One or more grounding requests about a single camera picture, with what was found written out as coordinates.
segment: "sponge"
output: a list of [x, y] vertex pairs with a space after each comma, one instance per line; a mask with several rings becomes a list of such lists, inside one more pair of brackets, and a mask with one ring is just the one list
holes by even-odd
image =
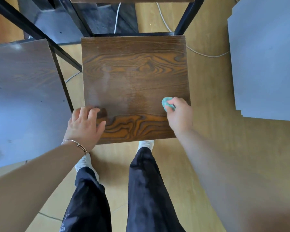
[[163, 100], [162, 100], [162, 106], [163, 106], [163, 108], [164, 108], [164, 110], [166, 111], [166, 109], [165, 109], [165, 106], [169, 106], [169, 107], [171, 107], [172, 109], [173, 109], [173, 111], [175, 110], [175, 106], [174, 105], [172, 105], [172, 104], [169, 104], [167, 101], [168, 100], [171, 100], [172, 98], [171, 97], [165, 97]]

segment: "hand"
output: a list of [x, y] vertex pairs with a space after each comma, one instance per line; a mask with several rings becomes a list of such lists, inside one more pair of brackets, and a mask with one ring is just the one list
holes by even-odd
[[170, 127], [173, 129], [176, 136], [180, 133], [193, 129], [192, 127], [192, 108], [182, 98], [174, 97], [167, 101], [174, 105], [175, 111], [169, 106], [165, 106], [167, 111]]
[[96, 126], [99, 108], [81, 107], [73, 111], [63, 140], [71, 139], [81, 144], [88, 151], [99, 141], [105, 129], [105, 121]]

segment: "bangle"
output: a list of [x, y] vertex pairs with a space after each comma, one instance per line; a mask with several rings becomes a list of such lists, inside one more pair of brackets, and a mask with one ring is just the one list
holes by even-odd
[[70, 139], [67, 139], [67, 140], [64, 140], [61, 144], [63, 144], [65, 141], [72, 141], [72, 142], [75, 142], [76, 144], [77, 144], [77, 146], [79, 147], [79, 148], [81, 148], [83, 151], [84, 151], [84, 153], [87, 153], [87, 150], [81, 145], [81, 144], [79, 144], [78, 142], [76, 142], [76, 141], [74, 141], [74, 140], [70, 140]]

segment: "dark trousers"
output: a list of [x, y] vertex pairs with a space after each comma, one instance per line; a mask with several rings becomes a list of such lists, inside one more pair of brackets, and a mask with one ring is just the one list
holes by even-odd
[[[104, 186], [89, 168], [81, 168], [76, 190], [60, 232], [111, 232], [111, 212]], [[126, 232], [184, 232], [151, 151], [140, 148], [129, 169]]]

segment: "pants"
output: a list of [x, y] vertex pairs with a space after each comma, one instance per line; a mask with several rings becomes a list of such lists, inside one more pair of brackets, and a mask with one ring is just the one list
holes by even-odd
[[[89, 167], [81, 168], [60, 232], [111, 232], [104, 186]], [[184, 232], [151, 150], [140, 148], [129, 169], [126, 232]]]

